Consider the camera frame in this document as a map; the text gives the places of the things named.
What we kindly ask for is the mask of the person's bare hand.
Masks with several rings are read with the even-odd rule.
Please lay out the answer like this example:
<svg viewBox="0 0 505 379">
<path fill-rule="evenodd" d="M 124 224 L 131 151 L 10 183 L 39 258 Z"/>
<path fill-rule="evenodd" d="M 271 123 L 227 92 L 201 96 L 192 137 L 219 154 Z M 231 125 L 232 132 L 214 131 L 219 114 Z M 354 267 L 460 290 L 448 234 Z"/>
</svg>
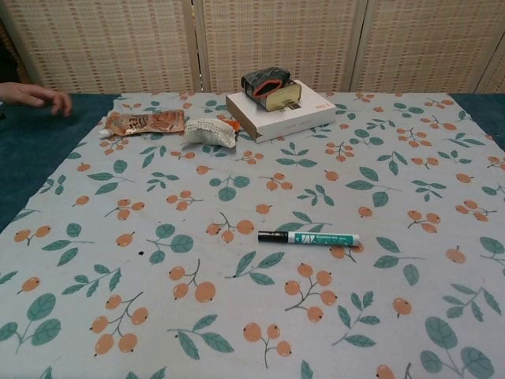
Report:
<svg viewBox="0 0 505 379">
<path fill-rule="evenodd" d="M 69 117 L 73 111 L 73 103 L 68 94 L 35 84 L 1 83 L 1 102 L 28 107 L 50 105 L 52 114 L 63 114 L 65 117 Z"/>
</svg>

